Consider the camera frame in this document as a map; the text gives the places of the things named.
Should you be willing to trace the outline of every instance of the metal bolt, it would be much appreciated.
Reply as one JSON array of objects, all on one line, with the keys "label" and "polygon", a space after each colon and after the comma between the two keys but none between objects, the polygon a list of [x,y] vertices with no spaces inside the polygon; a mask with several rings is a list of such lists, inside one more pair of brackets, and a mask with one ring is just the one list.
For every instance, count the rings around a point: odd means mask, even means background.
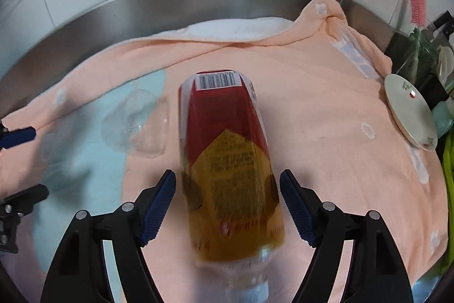
[{"label": "metal bolt", "polygon": [[83,220],[85,217],[87,217],[86,211],[79,211],[76,213],[76,219],[78,220]]},{"label": "metal bolt", "polygon": [[323,208],[326,209],[327,211],[334,211],[336,206],[334,205],[334,203],[324,202],[323,203]]},{"label": "metal bolt", "polygon": [[124,212],[132,211],[134,209],[134,203],[131,203],[131,202],[124,203],[124,205],[121,206],[121,209]]},{"label": "metal bolt", "polygon": [[370,211],[369,212],[369,217],[374,220],[379,220],[380,219],[380,214],[377,211]]}]

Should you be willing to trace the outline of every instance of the pink blanket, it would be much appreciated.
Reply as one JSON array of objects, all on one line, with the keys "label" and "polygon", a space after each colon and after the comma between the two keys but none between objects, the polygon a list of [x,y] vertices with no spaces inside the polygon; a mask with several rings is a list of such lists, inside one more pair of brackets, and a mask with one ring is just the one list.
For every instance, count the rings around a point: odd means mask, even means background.
[{"label": "pink blanket", "polygon": [[[187,28],[96,54],[3,120],[10,128],[34,126],[37,139],[0,152],[0,198],[39,182],[45,163],[36,166],[33,158],[53,122],[129,80],[163,68],[163,94],[170,102],[166,150],[153,159],[128,157],[124,201],[153,186],[165,169],[179,172],[179,85],[192,73],[233,69],[254,83],[276,175],[290,168],[301,185],[344,212],[378,210],[412,283],[446,250],[448,207],[439,160],[434,152],[412,149],[400,133],[383,87],[391,61],[348,27],[334,0],[313,0],[289,29],[262,40],[213,40],[194,36]],[[283,208],[287,240],[268,271],[272,303],[292,300],[313,253]],[[332,302],[342,295],[350,254],[344,251]],[[225,300],[218,278],[194,266],[180,183],[158,237],[144,255],[164,301]],[[42,283],[45,273],[37,271],[37,276]]]}]

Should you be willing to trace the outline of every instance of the white ceramic bowl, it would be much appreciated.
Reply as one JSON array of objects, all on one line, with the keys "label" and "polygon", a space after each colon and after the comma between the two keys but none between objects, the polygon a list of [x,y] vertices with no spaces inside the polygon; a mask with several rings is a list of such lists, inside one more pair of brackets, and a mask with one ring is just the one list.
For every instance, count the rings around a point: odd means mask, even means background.
[{"label": "white ceramic bowl", "polygon": [[423,96],[399,75],[384,79],[388,106],[397,126],[410,143],[418,148],[434,151],[437,147],[437,127]]}]

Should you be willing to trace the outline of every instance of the bottle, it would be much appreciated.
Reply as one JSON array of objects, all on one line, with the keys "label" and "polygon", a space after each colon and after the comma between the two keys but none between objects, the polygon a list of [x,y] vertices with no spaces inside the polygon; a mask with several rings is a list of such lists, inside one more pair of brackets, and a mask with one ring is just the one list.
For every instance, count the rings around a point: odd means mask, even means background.
[{"label": "bottle", "polygon": [[432,115],[437,126],[437,136],[441,138],[454,124],[454,101],[448,97],[446,102],[439,102],[432,110]]},{"label": "bottle", "polygon": [[230,302],[263,303],[263,271],[285,235],[253,84],[232,70],[200,72],[181,85],[178,102],[196,264],[224,276]]}]

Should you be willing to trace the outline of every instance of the clear plastic cup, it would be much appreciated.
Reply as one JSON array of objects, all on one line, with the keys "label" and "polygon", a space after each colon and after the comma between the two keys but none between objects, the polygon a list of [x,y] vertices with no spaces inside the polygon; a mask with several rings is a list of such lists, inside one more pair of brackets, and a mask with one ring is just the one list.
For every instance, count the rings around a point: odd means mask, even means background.
[{"label": "clear plastic cup", "polygon": [[101,136],[115,151],[153,158],[164,153],[168,131],[167,98],[137,89],[104,118]]}]

